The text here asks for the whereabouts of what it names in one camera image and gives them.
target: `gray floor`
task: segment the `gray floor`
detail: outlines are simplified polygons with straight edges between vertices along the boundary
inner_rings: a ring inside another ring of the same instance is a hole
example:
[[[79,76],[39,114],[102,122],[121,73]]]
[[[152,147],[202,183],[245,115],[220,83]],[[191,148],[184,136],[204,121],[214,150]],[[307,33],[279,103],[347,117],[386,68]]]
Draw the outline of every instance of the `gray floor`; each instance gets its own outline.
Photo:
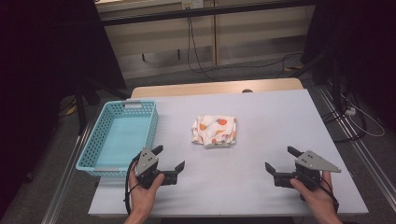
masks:
[[[286,60],[286,66],[299,65],[298,57],[294,56]],[[272,63],[271,61],[257,61],[248,62],[243,66],[263,65]],[[280,74],[282,64],[276,64],[268,67],[233,67],[224,68],[208,72],[207,75],[215,78],[216,80],[245,80],[245,79],[261,79],[261,78],[274,78]],[[283,72],[280,77],[289,76],[290,73]],[[193,73],[192,71],[181,71],[172,74],[161,74],[153,77],[138,77],[128,79],[128,92],[131,92],[138,86],[152,86],[152,85],[166,85],[166,84],[179,84],[179,83],[197,83],[197,82],[210,82],[213,79],[205,77],[202,73]],[[320,94],[320,88],[313,85],[309,74],[302,77],[303,85],[308,89],[311,97],[317,106],[318,112],[324,115],[331,110],[324,103],[323,97]],[[101,97],[108,100],[110,95],[105,92],[99,92]],[[62,105],[68,103],[71,97],[64,99]],[[361,101],[362,109],[375,117],[374,110],[365,105]],[[88,111],[100,110],[100,106],[86,106]],[[369,119],[368,129],[372,133],[380,133],[375,124]],[[343,139],[345,134],[341,130],[337,122],[327,124],[329,133],[333,139]],[[372,137],[366,134],[362,138],[362,142],[368,147],[371,154],[378,162],[384,173],[388,176],[391,182],[396,182],[396,168],[394,162],[396,161],[396,133],[385,129],[386,134],[382,137]],[[40,223],[48,209],[50,199],[56,190],[64,167],[68,163],[68,158],[72,153],[72,149],[78,139],[78,116],[76,113],[64,117],[59,120],[57,129],[54,132],[46,152],[43,154],[41,160],[37,163],[36,168],[33,170],[34,180],[29,184],[23,184],[18,195],[7,210],[7,213],[1,220],[3,223]],[[369,209],[369,214],[343,217],[343,220],[354,220],[361,224],[365,223],[394,223],[396,220],[396,213],[389,205],[388,200],[382,193],[380,187],[373,180],[371,174],[367,170],[365,164],[361,161],[356,149],[352,143],[336,144],[341,156],[343,157],[348,171],[354,177],[359,192]],[[92,196],[95,191],[95,182],[93,177],[85,173],[75,171],[73,178],[67,191],[67,196],[64,198],[63,206],[58,216],[57,223],[122,223],[124,217],[118,218],[98,218],[91,217],[87,214],[88,208],[91,204]],[[295,218],[296,223],[315,223],[312,217]],[[150,223],[159,223],[158,219],[150,219]]]

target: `white cloth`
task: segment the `white cloth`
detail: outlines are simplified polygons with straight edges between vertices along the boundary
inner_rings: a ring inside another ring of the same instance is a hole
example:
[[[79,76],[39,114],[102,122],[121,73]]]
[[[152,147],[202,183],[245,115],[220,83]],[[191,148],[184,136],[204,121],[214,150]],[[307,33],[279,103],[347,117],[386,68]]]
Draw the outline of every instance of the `white cloth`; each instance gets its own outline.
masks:
[[[236,118],[232,116],[198,116],[192,125],[193,143],[205,147],[228,146],[236,141]]]

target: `human arm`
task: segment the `human arm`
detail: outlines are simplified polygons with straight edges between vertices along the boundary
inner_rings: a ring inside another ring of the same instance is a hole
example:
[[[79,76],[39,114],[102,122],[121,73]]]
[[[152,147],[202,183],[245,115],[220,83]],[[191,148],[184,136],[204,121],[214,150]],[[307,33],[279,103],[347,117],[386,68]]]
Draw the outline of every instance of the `human arm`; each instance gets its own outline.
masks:
[[[318,220],[319,223],[343,223],[334,210],[333,200],[329,194],[327,194],[322,189],[310,191],[302,182],[295,178],[291,179],[290,183],[304,196],[305,201],[312,212],[312,215]],[[322,172],[322,180],[320,185],[328,191],[332,191],[332,177],[330,172]]]
[[[159,174],[149,189],[144,189],[137,185],[139,182],[134,176],[134,168],[137,162],[132,165],[131,174],[129,176],[129,186],[134,187],[131,190],[132,212],[125,220],[124,224],[142,224],[149,217],[149,213],[154,206],[155,195],[158,188],[163,182],[164,175]]]

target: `wooden tabletop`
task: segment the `wooden tabletop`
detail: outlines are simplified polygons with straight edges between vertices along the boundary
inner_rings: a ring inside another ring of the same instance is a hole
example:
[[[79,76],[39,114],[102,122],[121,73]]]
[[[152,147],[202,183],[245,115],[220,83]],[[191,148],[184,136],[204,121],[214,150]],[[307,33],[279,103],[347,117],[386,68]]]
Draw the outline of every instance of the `wooden tabletop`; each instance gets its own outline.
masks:
[[[298,78],[277,78],[261,80],[244,80],[229,82],[209,82],[180,84],[168,86],[138,87],[132,92],[132,98],[202,95],[217,93],[238,93],[242,91],[286,91],[302,90],[303,85]]]

